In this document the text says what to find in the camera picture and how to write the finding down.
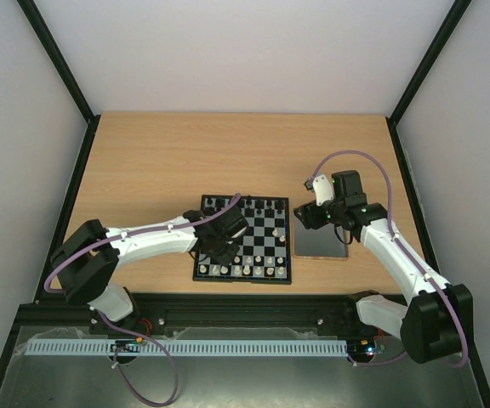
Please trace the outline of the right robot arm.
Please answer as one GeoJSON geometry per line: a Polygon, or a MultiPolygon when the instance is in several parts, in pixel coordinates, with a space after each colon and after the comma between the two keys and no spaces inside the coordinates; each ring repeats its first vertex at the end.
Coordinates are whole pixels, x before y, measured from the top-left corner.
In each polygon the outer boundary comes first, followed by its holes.
{"type": "Polygon", "coordinates": [[[359,292],[355,305],[344,312],[345,326],[355,333],[374,326],[398,338],[419,364],[460,354],[457,364],[462,366],[473,328],[470,291],[431,268],[400,233],[389,210],[368,202],[357,171],[311,176],[305,188],[315,198],[293,211],[302,225],[319,230],[333,224],[347,231],[380,261],[406,301],[399,304],[377,292],[359,292]]]}

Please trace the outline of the metal tray wooden rim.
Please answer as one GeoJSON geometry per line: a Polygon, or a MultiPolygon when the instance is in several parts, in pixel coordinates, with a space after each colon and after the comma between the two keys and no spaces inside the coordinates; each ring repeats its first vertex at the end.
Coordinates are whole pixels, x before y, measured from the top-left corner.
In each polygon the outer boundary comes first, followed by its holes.
{"type": "Polygon", "coordinates": [[[293,255],[297,258],[344,259],[349,257],[348,233],[327,224],[320,229],[306,229],[293,215],[293,255]]]}

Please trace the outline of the black white chessboard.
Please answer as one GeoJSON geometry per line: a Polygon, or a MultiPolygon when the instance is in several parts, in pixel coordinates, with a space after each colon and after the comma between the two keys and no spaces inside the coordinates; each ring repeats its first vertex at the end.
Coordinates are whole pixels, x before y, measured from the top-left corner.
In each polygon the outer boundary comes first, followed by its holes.
{"type": "Polygon", "coordinates": [[[292,282],[291,277],[291,241],[290,241],[290,217],[288,210],[288,198],[286,197],[265,197],[265,196],[244,196],[237,204],[242,210],[242,214],[248,221],[248,230],[244,236],[237,241],[239,250],[237,256],[242,258],[241,264],[233,262],[226,266],[229,269],[227,275],[222,275],[220,268],[222,265],[213,263],[204,255],[196,254],[195,263],[192,272],[194,281],[242,281],[253,282],[258,284],[282,284],[289,285],[292,282]],[[284,201],[284,209],[276,210],[276,202],[284,201]],[[275,237],[272,230],[277,229],[279,236],[275,237]],[[279,241],[281,236],[287,237],[287,242],[279,241]],[[253,258],[252,264],[245,264],[244,258],[250,256],[253,258]],[[263,258],[262,264],[255,264],[256,256],[263,258]],[[268,265],[266,259],[273,257],[274,263],[268,265]],[[278,264],[278,257],[283,257],[284,262],[278,264]],[[199,267],[206,265],[208,267],[207,274],[202,275],[199,272],[199,267]],[[213,275],[212,268],[214,265],[219,266],[219,274],[213,275]],[[243,274],[243,267],[248,265],[251,268],[251,275],[243,274]],[[240,276],[234,275],[233,271],[236,266],[242,267],[240,276]],[[263,268],[262,275],[256,275],[254,270],[256,267],[263,268]],[[284,274],[279,275],[276,272],[278,267],[284,268],[284,274]]]}

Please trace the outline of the black frame post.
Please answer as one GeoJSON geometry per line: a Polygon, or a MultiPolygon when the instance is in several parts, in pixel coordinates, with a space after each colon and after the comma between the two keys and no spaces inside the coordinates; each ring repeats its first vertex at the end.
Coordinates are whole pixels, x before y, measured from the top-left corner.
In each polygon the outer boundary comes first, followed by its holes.
{"type": "Polygon", "coordinates": [[[425,51],[419,65],[402,93],[401,98],[399,98],[395,109],[389,116],[389,122],[393,126],[397,126],[404,117],[408,107],[411,105],[414,97],[420,90],[424,80],[430,73],[430,70],[436,63],[442,50],[445,48],[448,40],[451,38],[471,3],[471,0],[453,1],[453,4],[448,10],[443,22],[438,28],[429,47],[425,51]]]}
{"type": "Polygon", "coordinates": [[[59,74],[61,81],[66,86],[84,121],[86,123],[91,122],[94,119],[94,113],[36,3],[33,0],[17,0],[17,3],[59,74]]]}

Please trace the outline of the black frame post right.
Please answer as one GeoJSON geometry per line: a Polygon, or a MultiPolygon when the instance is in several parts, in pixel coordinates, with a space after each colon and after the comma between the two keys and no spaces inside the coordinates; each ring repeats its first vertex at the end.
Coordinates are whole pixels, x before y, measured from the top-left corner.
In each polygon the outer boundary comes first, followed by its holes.
{"type": "Polygon", "coordinates": [[[448,40],[451,38],[471,3],[471,0],[453,1],[453,4],[448,10],[443,22],[438,28],[429,47],[425,51],[419,65],[402,93],[401,98],[399,98],[395,109],[389,116],[389,122],[393,126],[397,126],[404,117],[408,107],[411,105],[414,97],[420,90],[424,80],[430,73],[430,70],[436,63],[442,50],[445,48],[448,40]]]}

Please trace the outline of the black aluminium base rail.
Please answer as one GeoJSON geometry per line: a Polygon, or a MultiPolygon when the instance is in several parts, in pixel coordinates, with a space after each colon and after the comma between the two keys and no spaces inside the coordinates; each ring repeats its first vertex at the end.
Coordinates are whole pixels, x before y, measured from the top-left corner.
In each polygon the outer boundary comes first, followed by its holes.
{"type": "Polygon", "coordinates": [[[291,328],[321,336],[373,337],[346,295],[231,295],[135,293],[139,317],[154,334],[189,327],[291,328]]]}

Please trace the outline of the black frame post left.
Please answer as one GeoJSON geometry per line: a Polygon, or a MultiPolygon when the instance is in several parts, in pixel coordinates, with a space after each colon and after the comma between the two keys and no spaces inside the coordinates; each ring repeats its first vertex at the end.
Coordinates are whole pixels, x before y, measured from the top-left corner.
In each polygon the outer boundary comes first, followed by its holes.
{"type": "Polygon", "coordinates": [[[61,81],[66,86],[84,121],[86,123],[91,122],[94,119],[94,113],[36,3],[33,0],[17,0],[17,3],[59,74],[61,81]]]}

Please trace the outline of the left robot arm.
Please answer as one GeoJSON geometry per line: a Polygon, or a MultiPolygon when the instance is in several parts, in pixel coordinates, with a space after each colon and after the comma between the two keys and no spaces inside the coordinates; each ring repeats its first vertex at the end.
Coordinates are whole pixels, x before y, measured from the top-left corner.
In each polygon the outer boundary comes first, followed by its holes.
{"type": "Polygon", "coordinates": [[[106,228],[98,219],[85,222],[51,256],[52,271],[43,283],[62,293],[70,305],[88,305],[112,322],[135,313],[131,295],[111,281],[114,272],[133,262],[168,253],[201,252],[227,266],[237,255],[237,240],[248,221],[236,206],[208,216],[190,210],[160,224],[106,228]]]}

